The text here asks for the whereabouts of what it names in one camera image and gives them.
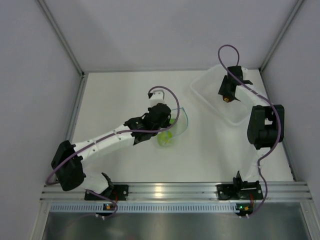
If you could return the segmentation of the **red fake apple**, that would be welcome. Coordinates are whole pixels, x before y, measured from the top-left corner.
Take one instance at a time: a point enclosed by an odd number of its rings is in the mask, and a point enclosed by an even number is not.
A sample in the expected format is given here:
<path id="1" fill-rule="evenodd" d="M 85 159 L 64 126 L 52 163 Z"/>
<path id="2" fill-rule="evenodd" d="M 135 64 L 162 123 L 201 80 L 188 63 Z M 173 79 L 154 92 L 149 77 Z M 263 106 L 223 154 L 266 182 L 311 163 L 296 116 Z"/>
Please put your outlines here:
<path id="1" fill-rule="evenodd" d="M 231 101 L 231 100 L 230 100 L 228 97 L 226 97 L 226 96 L 223 96 L 222 99 L 223 99 L 223 101 L 226 102 L 226 103 L 229 103 L 229 102 Z"/>

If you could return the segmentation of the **clear zip top bag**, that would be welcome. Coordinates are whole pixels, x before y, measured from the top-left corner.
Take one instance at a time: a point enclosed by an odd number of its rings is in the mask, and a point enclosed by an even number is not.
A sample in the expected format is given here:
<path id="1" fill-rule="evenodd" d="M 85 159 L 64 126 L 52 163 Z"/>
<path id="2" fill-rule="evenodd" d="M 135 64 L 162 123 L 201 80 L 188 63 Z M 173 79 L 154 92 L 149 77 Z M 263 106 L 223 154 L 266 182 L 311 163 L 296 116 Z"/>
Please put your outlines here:
<path id="1" fill-rule="evenodd" d="M 176 122 L 173 125 L 176 126 L 176 135 L 174 137 L 173 145 L 176 145 L 180 136 L 187 130 L 189 126 L 189 118 L 184 107 L 180 107 L 179 109 L 175 108 L 171 110 L 171 118 L 169 123 L 172 125 L 174 122 Z"/>

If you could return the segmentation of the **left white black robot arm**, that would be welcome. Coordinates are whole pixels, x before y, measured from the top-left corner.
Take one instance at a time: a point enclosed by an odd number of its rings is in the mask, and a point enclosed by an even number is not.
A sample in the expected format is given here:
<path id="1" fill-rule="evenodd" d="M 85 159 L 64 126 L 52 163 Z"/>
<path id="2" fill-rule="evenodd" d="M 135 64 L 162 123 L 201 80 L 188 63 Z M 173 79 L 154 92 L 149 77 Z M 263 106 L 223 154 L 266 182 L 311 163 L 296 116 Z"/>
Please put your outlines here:
<path id="1" fill-rule="evenodd" d="M 94 192 L 102 200 L 109 199 L 114 184 L 104 172 L 89 172 L 89 165 L 109 153 L 132 147 L 156 136 L 162 129 L 170 127 L 171 109 L 158 103 L 142 116 L 127 120 L 118 128 L 83 142 L 65 140 L 59 144 L 51 162 L 58 183 L 65 192 L 83 188 Z"/>

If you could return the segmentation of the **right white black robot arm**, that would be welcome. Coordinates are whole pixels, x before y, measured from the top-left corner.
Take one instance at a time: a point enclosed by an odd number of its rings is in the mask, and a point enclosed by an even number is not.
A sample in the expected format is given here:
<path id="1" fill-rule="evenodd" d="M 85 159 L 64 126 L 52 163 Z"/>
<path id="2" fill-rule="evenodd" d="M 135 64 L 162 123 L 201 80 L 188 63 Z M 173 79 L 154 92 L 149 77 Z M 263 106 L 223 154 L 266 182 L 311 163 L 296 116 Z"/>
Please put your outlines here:
<path id="1" fill-rule="evenodd" d="M 281 104 L 272 104 L 259 92 L 250 80 L 245 80 L 241 66 L 226 68 L 218 94 L 224 102 L 242 103 L 249 110 L 247 140 L 254 147 L 252 157 L 246 157 L 238 171 L 244 181 L 233 186 L 235 196 L 246 198 L 252 192 L 247 182 L 265 181 L 262 167 L 267 158 L 284 138 L 285 109 Z"/>

